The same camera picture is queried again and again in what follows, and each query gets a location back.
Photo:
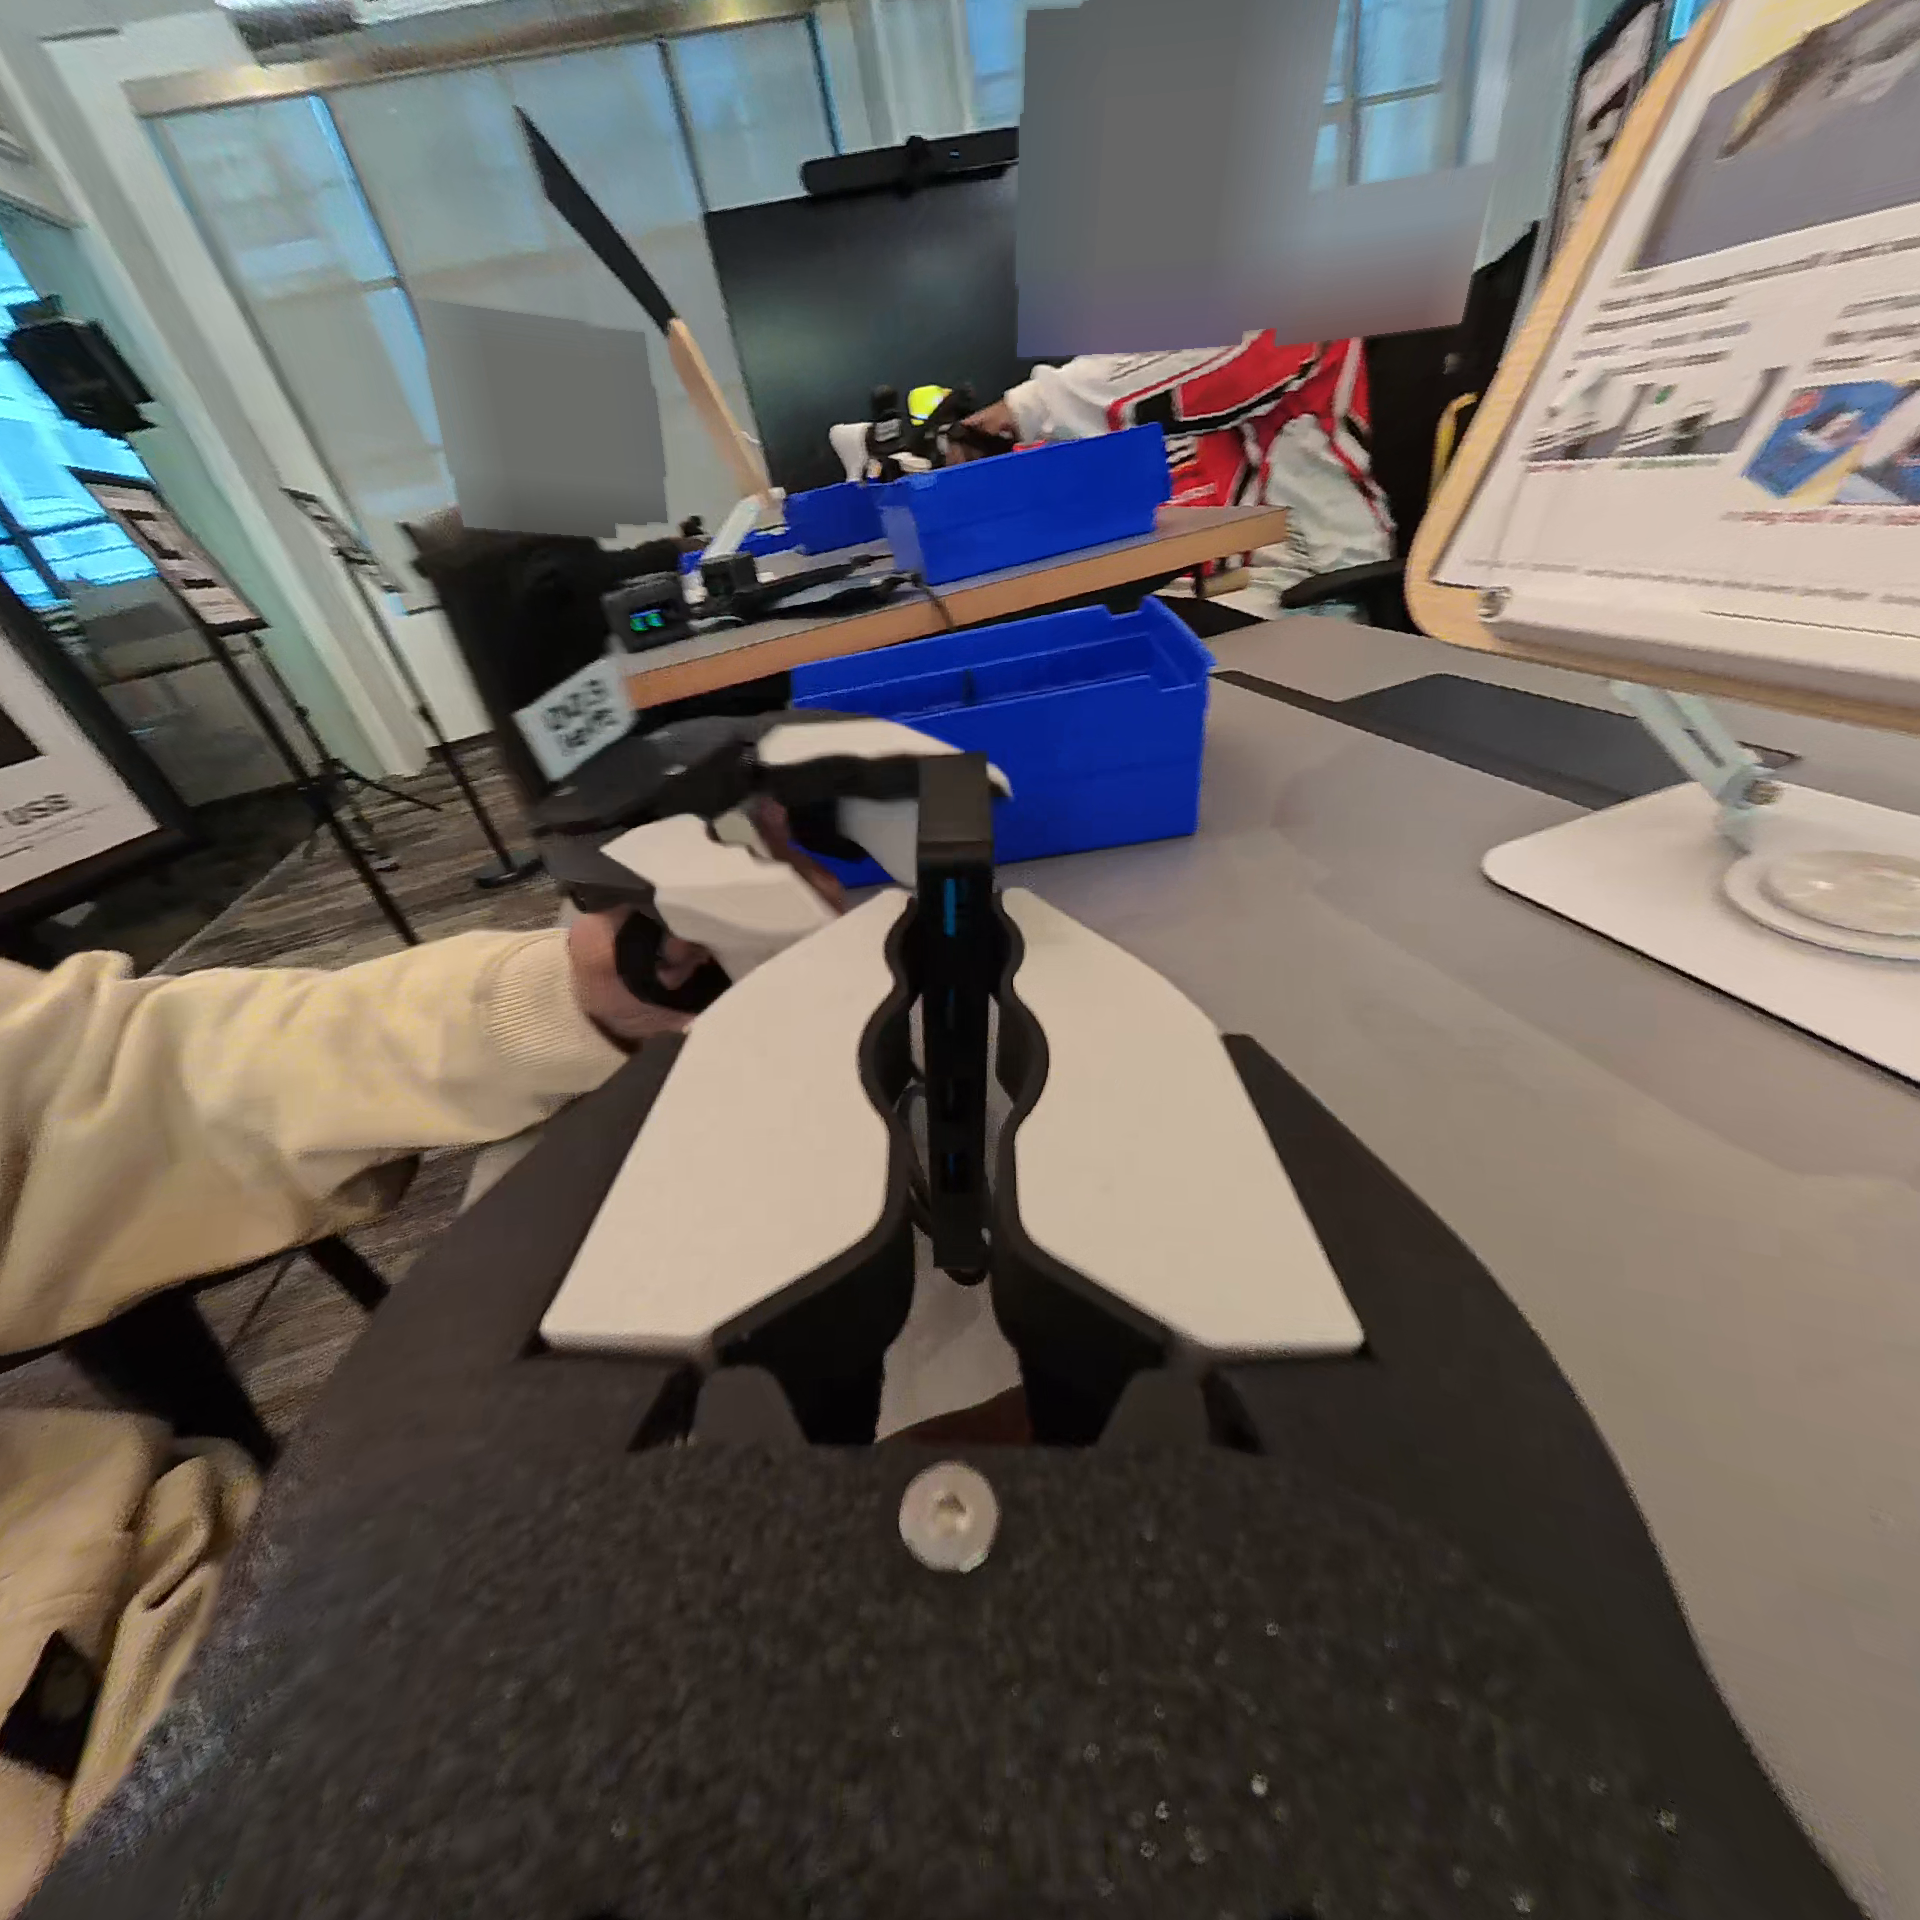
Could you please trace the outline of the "black wall screen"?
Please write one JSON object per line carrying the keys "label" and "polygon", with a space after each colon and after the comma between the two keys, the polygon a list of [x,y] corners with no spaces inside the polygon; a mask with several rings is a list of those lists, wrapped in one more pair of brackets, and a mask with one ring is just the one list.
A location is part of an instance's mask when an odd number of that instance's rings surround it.
{"label": "black wall screen", "polygon": [[835,425],[872,392],[1020,385],[1017,174],[915,194],[798,198],[704,215],[733,352],[773,481],[838,481]]}

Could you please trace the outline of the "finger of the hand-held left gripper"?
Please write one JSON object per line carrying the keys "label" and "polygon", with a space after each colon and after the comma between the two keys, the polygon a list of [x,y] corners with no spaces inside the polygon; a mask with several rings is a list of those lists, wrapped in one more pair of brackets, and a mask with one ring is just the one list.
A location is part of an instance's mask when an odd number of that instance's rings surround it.
{"label": "finger of the hand-held left gripper", "polygon": [[919,801],[839,796],[825,806],[820,862],[849,889],[918,889]]}
{"label": "finger of the hand-held left gripper", "polygon": [[895,720],[785,716],[749,747],[749,801],[773,801],[790,822],[918,801],[919,764],[952,756],[962,750]]}

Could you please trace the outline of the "stack of blue bins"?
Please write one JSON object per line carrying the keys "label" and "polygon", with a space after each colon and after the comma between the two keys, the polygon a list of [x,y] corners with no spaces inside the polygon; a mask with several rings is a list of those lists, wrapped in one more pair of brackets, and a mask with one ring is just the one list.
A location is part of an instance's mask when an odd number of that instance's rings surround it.
{"label": "stack of blue bins", "polygon": [[1164,428],[1144,420],[889,483],[793,493],[783,519],[808,556],[884,542],[901,572],[955,584],[1146,539],[1169,496]]}

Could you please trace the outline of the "blue plastic bin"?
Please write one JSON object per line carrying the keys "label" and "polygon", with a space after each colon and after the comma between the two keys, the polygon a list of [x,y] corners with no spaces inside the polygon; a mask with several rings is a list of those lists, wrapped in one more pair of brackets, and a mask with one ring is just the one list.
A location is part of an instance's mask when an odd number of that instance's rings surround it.
{"label": "blue plastic bin", "polygon": [[1015,866],[1192,836],[1210,680],[1213,650],[1146,595],[799,664],[789,694],[990,756],[1011,781],[998,862]]}

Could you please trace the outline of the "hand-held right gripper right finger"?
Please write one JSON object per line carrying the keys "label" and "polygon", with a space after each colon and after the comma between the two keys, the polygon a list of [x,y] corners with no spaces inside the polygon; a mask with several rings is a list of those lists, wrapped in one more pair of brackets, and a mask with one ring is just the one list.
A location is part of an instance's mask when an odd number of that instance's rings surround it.
{"label": "hand-held right gripper right finger", "polygon": [[1213,1016],[1038,895],[1001,908],[995,1313],[1020,1356],[1356,1356],[1364,1326]]}

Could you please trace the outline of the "dark flat device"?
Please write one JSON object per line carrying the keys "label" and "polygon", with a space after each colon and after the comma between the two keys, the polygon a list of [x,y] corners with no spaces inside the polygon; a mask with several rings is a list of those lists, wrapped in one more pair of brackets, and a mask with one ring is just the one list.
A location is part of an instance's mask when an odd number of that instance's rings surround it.
{"label": "dark flat device", "polygon": [[757,556],[733,554],[702,558],[700,582],[702,598],[690,608],[690,622],[693,628],[719,628],[881,608],[909,588],[911,575],[851,561],[763,572]]}

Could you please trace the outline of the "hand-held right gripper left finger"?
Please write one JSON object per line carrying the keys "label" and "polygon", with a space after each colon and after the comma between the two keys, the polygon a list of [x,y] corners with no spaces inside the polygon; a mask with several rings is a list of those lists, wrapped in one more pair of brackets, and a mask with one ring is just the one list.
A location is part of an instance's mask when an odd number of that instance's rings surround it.
{"label": "hand-held right gripper left finger", "polygon": [[554,1352],[868,1369],[915,1296],[905,1160],[872,1035],[902,1008],[901,889],[723,995],[541,1314]]}

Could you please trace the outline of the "black usb hub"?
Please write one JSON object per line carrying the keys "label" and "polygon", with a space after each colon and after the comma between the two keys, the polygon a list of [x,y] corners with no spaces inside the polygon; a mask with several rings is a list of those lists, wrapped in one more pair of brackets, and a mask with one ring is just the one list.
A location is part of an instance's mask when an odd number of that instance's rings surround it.
{"label": "black usb hub", "polygon": [[995,779],[987,756],[925,760],[915,959],[922,1022],[925,1237],[955,1284],[990,1269],[987,1114],[995,986]]}

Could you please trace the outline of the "red white jacket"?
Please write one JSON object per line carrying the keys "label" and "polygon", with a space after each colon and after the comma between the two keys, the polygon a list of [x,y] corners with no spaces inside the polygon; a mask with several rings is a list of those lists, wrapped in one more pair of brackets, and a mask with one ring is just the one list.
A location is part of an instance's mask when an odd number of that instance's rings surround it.
{"label": "red white jacket", "polygon": [[1369,458],[1369,380],[1358,339],[1083,352],[1038,364],[972,428],[1007,442],[1081,442],[1154,420],[1176,506],[1275,506],[1288,534],[1249,556],[1233,595],[1272,615],[1282,592],[1321,572],[1392,556],[1392,512]]}

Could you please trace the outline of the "person's left hand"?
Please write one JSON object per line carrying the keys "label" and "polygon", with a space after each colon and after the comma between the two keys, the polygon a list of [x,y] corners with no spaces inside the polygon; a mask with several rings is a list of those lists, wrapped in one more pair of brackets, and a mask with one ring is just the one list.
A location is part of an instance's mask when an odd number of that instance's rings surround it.
{"label": "person's left hand", "polygon": [[[639,923],[657,936],[657,992],[637,995],[620,968],[626,929]],[[627,1052],[661,1036],[687,1031],[696,1014],[676,1006],[673,998],[704,972],[717,968],[714,953],[664,930],[650,915],[630,905],[590,912],[570,919],[565,930],[567,976],[581,1016],[600,1035]]]}

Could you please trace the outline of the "person's left forearm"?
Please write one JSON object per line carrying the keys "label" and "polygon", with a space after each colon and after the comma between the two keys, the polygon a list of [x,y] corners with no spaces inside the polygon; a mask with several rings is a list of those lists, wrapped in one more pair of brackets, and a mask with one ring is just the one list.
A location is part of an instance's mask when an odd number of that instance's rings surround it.
{"label": "person's left forearm", "polygon": [[517,1138],[630,1052],[565,929],[351,968],[4,962],[4,1352],[363,1224],[402,1160]]}

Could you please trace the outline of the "black framed marker sign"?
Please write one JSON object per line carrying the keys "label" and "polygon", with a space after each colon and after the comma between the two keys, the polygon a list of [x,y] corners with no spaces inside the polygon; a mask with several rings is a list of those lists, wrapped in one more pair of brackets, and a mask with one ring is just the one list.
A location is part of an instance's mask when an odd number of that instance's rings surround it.
{"label": "black framed marker sign", "polygon": [[4,588],[4,936],[196,852],[173,781]]}
{"label": "black framed marker sign", "polygon": [[272,625],[207,544],[186,529],[151,479],[95,466],[70,466],[70,475],[147,556],[199,628],[216,635],[256,635]]}
{"label": "black framed marker sign", "polygon": [[356,568],[372,582],[381,592],[406,595],[406,584],[381,561],[381,556],[363,542],[363,535],[351,528],[332,506],[319,496],[298,488],[282,488],[282,493],[298,506],[298,512],[319,529],[323,544],[348,568]]}

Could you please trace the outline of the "black speaker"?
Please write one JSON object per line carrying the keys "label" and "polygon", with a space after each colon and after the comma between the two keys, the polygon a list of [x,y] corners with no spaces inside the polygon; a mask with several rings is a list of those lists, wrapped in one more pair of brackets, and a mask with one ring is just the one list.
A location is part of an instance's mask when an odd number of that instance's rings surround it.
{"label": "black speaker", "polygon": [[156,395],[98,321],[67,316],[57,301],[14,303],[8,321],[5,352],[63,419],[118,442],[151,428]]}

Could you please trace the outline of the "wooden document stand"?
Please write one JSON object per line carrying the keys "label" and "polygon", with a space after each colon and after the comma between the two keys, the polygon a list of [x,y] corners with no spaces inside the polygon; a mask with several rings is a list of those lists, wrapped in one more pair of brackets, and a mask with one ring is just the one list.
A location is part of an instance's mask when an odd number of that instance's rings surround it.
{"label": "wooden document stand", "polygon": [[1432,638],[1609,683],[1679,771],[1644,799],[1487,852],[1495,889],[1918,1084],[1918,809],[1793,784],[1715,707],[1918,734],[1918,631],[1792,620],[1735,592],[1609,578],[1510,592],[1432,572],[1697,51],[1695,29],[1626,118],[1428,506],[1405,592]]}

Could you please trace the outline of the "beige hoodie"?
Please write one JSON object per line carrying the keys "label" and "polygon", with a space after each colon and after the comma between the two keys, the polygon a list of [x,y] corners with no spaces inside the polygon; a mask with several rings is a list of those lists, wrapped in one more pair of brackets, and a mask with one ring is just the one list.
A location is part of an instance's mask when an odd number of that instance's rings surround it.
{"label": "beige hoodie", "polygon": [[130,1773],[200,1647],[263,1476],[118,1409],[4,1413],[4,1915]]}

